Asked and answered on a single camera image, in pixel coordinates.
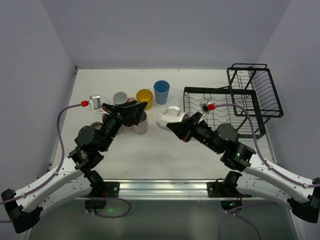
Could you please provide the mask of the yellow ceramic mug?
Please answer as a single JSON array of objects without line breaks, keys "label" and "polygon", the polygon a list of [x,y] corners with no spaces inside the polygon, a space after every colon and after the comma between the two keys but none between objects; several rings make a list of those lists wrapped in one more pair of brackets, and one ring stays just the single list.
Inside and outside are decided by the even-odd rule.
[{"label": "yellow ceramic mug", "polygon": [[146,110],[149,110],[153,106],[153,94],[149,89],[141,89],[136,93],[136,99],[139,103],[146,102]]}]

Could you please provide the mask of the white ceramic cup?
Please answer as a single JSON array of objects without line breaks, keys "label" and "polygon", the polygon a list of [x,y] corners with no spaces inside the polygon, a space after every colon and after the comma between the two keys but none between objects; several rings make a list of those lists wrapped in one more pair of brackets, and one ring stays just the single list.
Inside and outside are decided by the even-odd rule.
[{"label": "white ceramic cup", "polygon": [[182,122],[190,117],[190,115],[182,111],[178,106],[169,106],[164,111],[158,113],[156,125],[162,130],[169,130],[168,123]]}]

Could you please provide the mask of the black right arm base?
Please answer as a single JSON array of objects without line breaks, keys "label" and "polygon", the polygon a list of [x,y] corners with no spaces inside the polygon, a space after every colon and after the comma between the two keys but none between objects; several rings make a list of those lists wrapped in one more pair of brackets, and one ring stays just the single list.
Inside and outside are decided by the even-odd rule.
[{"label": "black right arm base", "polygon": [[243,205],[242,195],[236,190],[236,177],[226,176],[215,181],[206,183],[209,198],[231,198],[232,200],[221,200],[220,205],[224,211],[232,210]]}]

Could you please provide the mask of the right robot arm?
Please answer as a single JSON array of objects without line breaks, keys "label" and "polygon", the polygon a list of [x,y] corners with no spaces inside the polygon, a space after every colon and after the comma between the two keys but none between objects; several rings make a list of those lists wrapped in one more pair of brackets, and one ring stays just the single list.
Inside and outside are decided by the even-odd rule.
[{"label": "right robot arm", "polygon": [[317,223],[320,216],[320,180],[299,176],[266,160],[258,149],[239,141],[240,135],[229,123],[212,129],[200,112],[179,121],[167,123],[180,140],[195,139],[221,154],[221,162],[231,169],[225,186],[232,194],[251,195],[282,204],[309,223]]}]

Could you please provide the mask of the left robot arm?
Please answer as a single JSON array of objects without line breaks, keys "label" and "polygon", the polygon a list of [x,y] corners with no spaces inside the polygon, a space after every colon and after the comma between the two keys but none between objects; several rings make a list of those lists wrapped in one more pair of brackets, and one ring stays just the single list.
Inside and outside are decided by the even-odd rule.
[{"label": "left robot arm", "polygon": [[4,208],[16,233],[23,233],[40,220],[40,201],[63,187],[72,179],[84,176],[92,192],[104,194],[104,181],[94,170],[102,160],[102,152],[108,151],[121,126],[138,125],[147,103],[131,101],[120,105],[102,104],[106,117],[100,129],[84,126],[75,138],[76,148],[52,169],[48,176],[19,190],[7,189],[2,194]]}]

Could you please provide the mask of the salmon polka dot mug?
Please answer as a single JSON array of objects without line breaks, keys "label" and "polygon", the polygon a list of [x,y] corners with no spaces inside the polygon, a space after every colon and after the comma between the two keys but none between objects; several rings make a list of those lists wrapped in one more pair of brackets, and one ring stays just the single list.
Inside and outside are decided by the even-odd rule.
[{"label": "salmon polka dot mug", "polygon": [[136,101],[136,99],[134,97],[128,97],[125,92],[120,91],[113,95],[112,101],[114,105],[118,106],[128,102]]}]

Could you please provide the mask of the light blue plastic cup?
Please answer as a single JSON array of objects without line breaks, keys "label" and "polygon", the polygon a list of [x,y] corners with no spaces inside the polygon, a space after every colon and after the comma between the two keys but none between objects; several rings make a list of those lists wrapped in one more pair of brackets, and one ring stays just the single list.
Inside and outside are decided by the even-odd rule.
[{"label": "light blue plastic cup", "polygon": [[170,84],[165,80],[158,80],[153,85],[155,100],[158,104],[164,105],[167,102]]}]

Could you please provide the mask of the small speckled glass cup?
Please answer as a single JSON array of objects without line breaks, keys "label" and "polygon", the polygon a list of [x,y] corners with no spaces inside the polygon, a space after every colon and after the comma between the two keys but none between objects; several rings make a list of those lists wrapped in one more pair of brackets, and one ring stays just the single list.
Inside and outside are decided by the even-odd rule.
[{"label": "small speckled glass cup", "polygon": [[100,130],[102,127],[102,124],[103,124],[102,122],[95,121],[90,126],[96,130]]}]

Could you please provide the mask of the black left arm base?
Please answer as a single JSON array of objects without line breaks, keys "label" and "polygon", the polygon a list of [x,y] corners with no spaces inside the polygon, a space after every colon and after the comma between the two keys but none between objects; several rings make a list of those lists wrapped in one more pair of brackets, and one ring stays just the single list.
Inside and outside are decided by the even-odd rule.
[{"label": "black left arm base", "polygon": [[120,183],[117,181],[104,181],[103,185],[93,187],[84,202],[85,209],[95,213],[103,210],[107,204],[106,199],[117,198],[119,190]]}]

